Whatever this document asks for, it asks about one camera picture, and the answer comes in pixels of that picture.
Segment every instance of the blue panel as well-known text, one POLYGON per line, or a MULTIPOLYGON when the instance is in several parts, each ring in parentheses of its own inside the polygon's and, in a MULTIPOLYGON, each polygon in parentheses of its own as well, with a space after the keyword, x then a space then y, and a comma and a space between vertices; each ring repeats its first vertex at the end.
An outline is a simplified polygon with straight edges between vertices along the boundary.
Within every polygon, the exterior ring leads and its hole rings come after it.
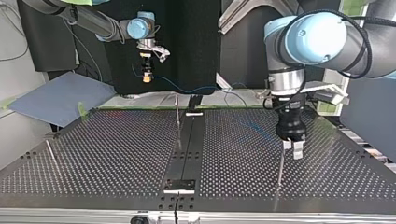
POLYGON ((128 35, 133 39, 144 39, 149 35, 150 24, 143 19, 136 18, 128 23, 128 35))
POLYGON ((112 86, 69 72, 25 94, 9 108, 28 117, 65 127, 80 117, 79 102, 88 111, 115 94, 112 86))
POLYGON ((285 47, 298 63, 325 63, 337 56, 347 42, 342 18, 320 12, 300 18, 286 33, 285 47))
POLYGON ((264 26, 264 41, 271 33, 287 26, 296 16, 282 17, 274 21, 269 21, 264 26))

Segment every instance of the gray panel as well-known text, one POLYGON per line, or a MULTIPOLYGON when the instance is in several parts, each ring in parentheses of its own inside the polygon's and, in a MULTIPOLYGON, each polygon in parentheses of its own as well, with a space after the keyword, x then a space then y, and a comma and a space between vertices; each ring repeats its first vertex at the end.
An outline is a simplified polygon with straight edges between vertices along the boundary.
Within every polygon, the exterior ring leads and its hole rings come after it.
POLYGON ((342 123, 392 161, 396 161, 396 79, 385 77, 352 80, 347 92, 350 104, 343 107, 342 123))
POLYGON ((79 103, 88 111, 115 94, 112 86, 68 72, 23 95, 9 108, 28 117, 65 127, 81 116, 79 103))

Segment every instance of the thin metal rod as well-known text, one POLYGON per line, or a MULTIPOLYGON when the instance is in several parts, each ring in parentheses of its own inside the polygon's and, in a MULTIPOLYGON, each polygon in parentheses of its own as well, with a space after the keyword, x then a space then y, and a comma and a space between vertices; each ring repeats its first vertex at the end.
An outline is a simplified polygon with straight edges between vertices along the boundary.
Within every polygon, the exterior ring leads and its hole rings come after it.
POLYGON ((50 145, 50 140, 46 140, 46 144, 47 144, 47 148, 49 149, 49 154, 50 154, 50 157, 53 159, 53 160, 55 160, 55 155, 53 154, 53 151, 52 151, 52 146, 50 145))
POLYGON ((178 109, 178 94, 176 93, 175 97, 175 105, 176 105, 176 113, 177 113, 177 127, 180 128, 180 113, 178 109))
POLYGON ((277 186, 279 188, 282 187, 282 175, 283 175, 283 166, 284 166, 284 163, 285 163, 285 152, 286 152, 286 149, 282 148, 282 154, 281 154, 281 157, 280 157, 280 165, 279 165, 279 176, 277 178, 277 186))

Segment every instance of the metal bracket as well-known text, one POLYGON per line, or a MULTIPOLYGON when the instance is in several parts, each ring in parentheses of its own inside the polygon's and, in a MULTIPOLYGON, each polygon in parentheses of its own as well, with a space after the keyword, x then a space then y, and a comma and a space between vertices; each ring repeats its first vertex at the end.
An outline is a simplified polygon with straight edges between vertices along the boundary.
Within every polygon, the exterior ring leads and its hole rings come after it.
POLYGON ((186 112, 186 117, 200 117, 204 115, 202 110, 196 108, 202 102, 203 95, 192 95, 189 100, 189 107, 186 112))
POLYGON ((164 194, 194 194, 195 180, 169 180, 163 188, 164 194))
POLYGON ((227 34, 256 7, 273 7, 282 16, 292 16, 299 6, 296 0, 234 0, 219 19, 219 32, 227 34))

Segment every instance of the mounting hole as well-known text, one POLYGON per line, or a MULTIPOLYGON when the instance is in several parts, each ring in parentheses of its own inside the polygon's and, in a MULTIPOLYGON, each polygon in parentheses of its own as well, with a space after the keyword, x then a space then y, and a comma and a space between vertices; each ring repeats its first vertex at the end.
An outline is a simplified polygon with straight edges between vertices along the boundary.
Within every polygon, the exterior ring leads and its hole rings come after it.
POLYGON ((298 35, 300 35, 300 36, 306 35, 306 31, 305 31, 305 30, 301 30, 301 31, 298 33, 298 35))

